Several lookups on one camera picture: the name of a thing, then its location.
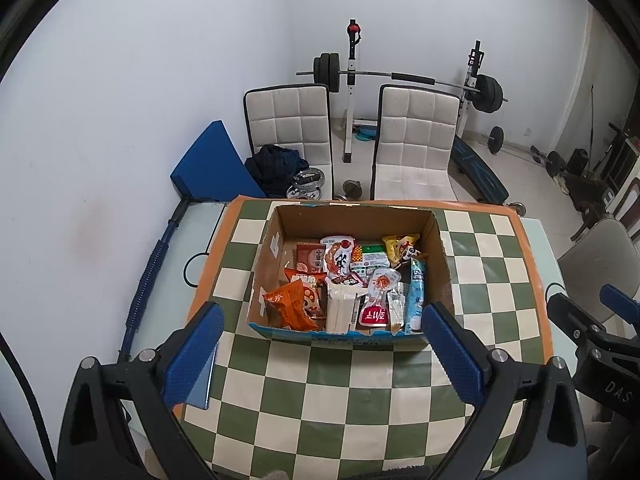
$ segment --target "white wall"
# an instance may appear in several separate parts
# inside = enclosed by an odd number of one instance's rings
[[[218,119],[247,156],[244,92],[292,73],[287,5],[61,0],[2,81],[0,327],[54,449],[82,357],[116,358],[171,170]],[[48,476],[2,359],[0,411]]]
[[[467,129],[545,150],[558,131],[584,41],[586,0],[292,0],[296,70],[311,70],[321,52],[339,52],[346,68],[346,26],[363,29],[360,69],[409,72],[462,83],[476,40],[486,52],[481,72],[495,77],[509,100],[491,115],[474,110]],[[385,78],[362,76],[356,117],[375,118]],[[346,107],[346,78],[332,99]],[[531,130],[525,137],[526,129]]]
[[[593,11],[588,51],[576,95],[556,150],[569,160],[575,148],[589,151],[593,85],[593,167],[616,135],[609,122],[625,125],[638,85],[638,66],[602,17]]]

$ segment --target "barbell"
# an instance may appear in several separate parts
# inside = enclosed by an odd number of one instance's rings
[[[337,53],[321,54],[314,59],[313,72],[296,72],[296,75],[312,75],[314,83],[320,83],[329,87],[329,92],[340,91],[341,75],[375,75],[382,77],[390,77],[394,80],[409,81],[413,83],[422,83],[425,85],[445,85],[460,88],[470,92],[469,100],[474,108],[480,112],[491,114],[497,111],[502,102],[508,102],[502,96],[502,87],[493,78],[487,75],[478,74],[476,77],[476,86],[458,85],[455,83],[447,83],[446,81],[438,81],[433,77],[424,77],[420,75],[404,74],[400,72],[371,72],[367,70],[340,70],[340,57]]]

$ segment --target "orange snack package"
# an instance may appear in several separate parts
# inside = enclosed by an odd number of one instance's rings
[[[264,301],[273,306],[280,315],[280,327],[308,332],[318,330],[318,325],[305,312],[305,287],[295,280],[271,292],[263,294]]]
[[[302,272],[296,269],[284,269],[284,275],[290,282],[300,281],[305,288],[305,311],[311,319],[324,319],[326,315],[320,308],[318,287],[326,277],[326,272]]]

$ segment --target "chair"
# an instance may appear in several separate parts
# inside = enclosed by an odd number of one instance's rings
[[[633,298],[640,286],[640,258],[626,228],[605,218],[591,228],[558,259],[567,296],[605,322],[613,312],[600,303],[600,289],[606,283]]]
[[[622,197],[622,200],[616,206],[616,210],[613,212],[613,216],[617,216],[620,213],[623,205],[625,205],[626,199],[629,197],[629,194],[633,189],[638,190],[638,196],[631,203],[629,209],[625,211],[625,213],[620,217],[620,223],[629,231],[629,228],[633,227],[633,225],[640,219],[640,178],[635,177],[629,187],[626,188],[625,194]],[[635,242],[640,238],[640,229],[638,229],[635,233],[631,235],[631,241]]]
[[[459,106],[453,94],[380,87],[372,200],[457,200],[447,166]]]
[[[252,153],[265,144],[298,150],[324,173],[322,198],[334,196],[329,89],[321,84],[272,86],[244,95],[244,118]]]

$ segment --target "metal bolt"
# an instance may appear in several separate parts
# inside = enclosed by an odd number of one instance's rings
[[[156,357],[156,351],[153,348],[147,348],[138,354],[138,359],[143,363],[148,363]]]
[[[554,355],[551,358],[551,364],[556,368],[560,368],[561,370],[566,367],[566,362],[560,356]]]
[[[501,348],[495,348],[491,350],[491,357],[495,361],[498,361],[499,363],[503,363],[509,358],[509,354],[507,354],[507,352],[505,352]]]
[[[95,359],[93,357],[85,357],[80,361],[80,367],[84,368],[84,370],[88,370],[89,368],[95,365]]]

